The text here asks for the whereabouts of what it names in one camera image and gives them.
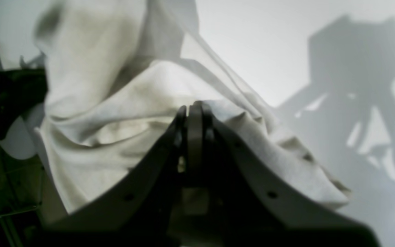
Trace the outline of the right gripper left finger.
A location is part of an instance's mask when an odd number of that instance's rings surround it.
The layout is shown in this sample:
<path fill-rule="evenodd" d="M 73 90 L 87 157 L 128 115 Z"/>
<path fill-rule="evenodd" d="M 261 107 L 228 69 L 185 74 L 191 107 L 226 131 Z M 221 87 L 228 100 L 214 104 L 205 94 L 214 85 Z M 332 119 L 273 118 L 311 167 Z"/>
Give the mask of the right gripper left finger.
<path fill-rule="evenodd" d="M 187 108 L 112 189 L 43 231 L 44 247 L 178 247 L 168 236 L 180 189 L 178 164 Z"/>

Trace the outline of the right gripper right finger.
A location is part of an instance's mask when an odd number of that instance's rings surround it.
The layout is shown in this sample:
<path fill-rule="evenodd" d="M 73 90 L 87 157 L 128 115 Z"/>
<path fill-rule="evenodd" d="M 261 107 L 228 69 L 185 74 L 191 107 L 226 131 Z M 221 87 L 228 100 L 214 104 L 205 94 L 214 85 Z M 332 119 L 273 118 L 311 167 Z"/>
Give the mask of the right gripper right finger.
<path fill-rule="evenodd" d="M 364 224 L 315 203 L 270 171 L 246 142 L 195 103 L 195 183 L 221 203 L 226 247 L 377 247 Z"/>

